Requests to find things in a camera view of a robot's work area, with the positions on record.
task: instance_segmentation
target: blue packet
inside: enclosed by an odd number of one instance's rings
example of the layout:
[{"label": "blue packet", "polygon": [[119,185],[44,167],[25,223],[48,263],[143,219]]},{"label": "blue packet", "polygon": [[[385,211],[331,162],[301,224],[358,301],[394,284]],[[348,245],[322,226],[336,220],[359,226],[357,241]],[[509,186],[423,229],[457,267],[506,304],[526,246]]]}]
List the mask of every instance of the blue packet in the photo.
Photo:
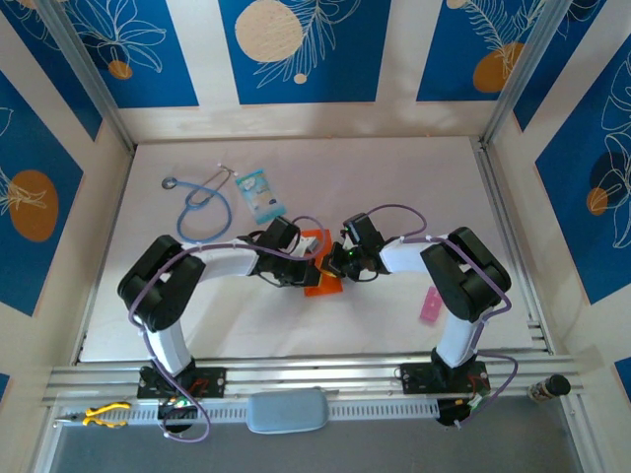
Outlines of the blue packet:
[{"label": "blue packet", "polygon": [[263,169],[239,177],[235,182],[257,224],[264,224],[287,212],[274,197]]}]

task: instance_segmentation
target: gray floor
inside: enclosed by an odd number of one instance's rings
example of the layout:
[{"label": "gray floor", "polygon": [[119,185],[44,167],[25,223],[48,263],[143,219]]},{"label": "gray floor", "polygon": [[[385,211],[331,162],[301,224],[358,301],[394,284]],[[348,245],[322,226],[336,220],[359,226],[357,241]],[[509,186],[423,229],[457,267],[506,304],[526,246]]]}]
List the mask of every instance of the gray floor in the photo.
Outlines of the gray floor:
[{"label": "gray floor", "polygon": [[179,444],[158,427],[64,428],[52,470],[63,473],[386,473],[581,471],[557,401],[500,399],[462,431],[435,421],[334,422],[288,436],[217,424]]}]

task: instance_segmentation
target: pink object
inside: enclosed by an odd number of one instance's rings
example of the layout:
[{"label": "pink object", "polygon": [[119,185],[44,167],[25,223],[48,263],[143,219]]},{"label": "pink object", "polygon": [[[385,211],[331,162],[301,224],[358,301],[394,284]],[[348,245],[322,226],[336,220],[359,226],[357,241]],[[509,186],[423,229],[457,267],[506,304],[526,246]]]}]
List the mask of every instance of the pink object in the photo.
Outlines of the pink object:
[{"label": "pink object", "polygon": [[423,308],[421,308],[421,320],[434,323],[438,320],[438,316],[441,314],[441,307],[443,306],[443,300],[441,295],[434,286],[430,288],[425,296],[425,302],[423,302]]}]

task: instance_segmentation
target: orange object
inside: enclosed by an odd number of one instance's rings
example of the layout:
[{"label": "orange object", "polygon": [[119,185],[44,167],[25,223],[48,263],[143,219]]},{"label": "orange object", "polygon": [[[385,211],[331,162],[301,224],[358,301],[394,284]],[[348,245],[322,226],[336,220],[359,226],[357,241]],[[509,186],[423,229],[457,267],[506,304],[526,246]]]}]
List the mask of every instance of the orange object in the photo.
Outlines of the orange object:
[{"label": "orange object", "polygon": [[[306,230],[301,232],[303,237],[316,237],[321,240],[321,232],[320,230]],[[333,241],[331,240],[331,232],[329,230],[325,231],[325,241],[324,241],[324,251],[321,253],[321,256],[315,259],[315,266],[319,268],[322,265],[322,260],[324,256],[333,248]],[[316,288],[305,288],[305,296],[308,298],[312,298],[315,296],[325,296],[327,294],[335,294],[341,293],[344,291],[342,288],[342,280],[330,276],[328,274],[322,273],[322,276],[319,280],[319,286]]]}]

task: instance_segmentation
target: small bottle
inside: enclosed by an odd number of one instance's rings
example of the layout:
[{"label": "small bottle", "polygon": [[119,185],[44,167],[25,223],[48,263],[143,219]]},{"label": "small bottle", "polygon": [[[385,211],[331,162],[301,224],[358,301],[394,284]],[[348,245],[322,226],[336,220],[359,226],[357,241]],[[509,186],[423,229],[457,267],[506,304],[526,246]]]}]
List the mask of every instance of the small bottle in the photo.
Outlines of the small bottle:
[{"label": "small bottle", "polygon": [[553,374],[548,379],[533,384],[528,388],[528,397],[536,402],[548,401],[558,396],[565,396],[572,386],[563,374]]}]

